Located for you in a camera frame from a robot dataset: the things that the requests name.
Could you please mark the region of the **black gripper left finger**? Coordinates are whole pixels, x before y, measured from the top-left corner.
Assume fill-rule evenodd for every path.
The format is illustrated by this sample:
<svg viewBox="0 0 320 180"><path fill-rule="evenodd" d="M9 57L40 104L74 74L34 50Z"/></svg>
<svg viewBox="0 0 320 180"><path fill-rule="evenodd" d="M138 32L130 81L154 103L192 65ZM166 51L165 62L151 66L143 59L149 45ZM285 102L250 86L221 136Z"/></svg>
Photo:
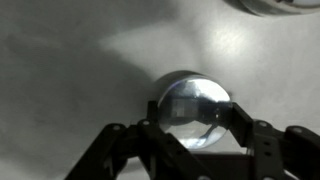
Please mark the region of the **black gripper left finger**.
<svg viewBox="0 0 320 180"><path fill-rule="evenodd" d="M64 180L116 180L138 157L150 180L213 180L212 173L173 135L157 124L156 101L136 125L106 125Z"/></svg>

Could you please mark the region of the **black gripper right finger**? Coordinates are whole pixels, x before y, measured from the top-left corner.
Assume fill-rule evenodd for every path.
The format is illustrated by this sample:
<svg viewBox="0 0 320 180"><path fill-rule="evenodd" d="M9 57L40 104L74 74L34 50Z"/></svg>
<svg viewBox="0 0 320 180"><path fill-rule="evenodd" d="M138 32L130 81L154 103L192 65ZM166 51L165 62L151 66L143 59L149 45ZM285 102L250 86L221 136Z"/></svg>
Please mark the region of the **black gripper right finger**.
<svg viewBox="0 0 320 180"><path fill-rule="evenodd" d="M233 102L230 131L252 158L255 180L320 180L320 136L303 126L277 130Z"/></svg>

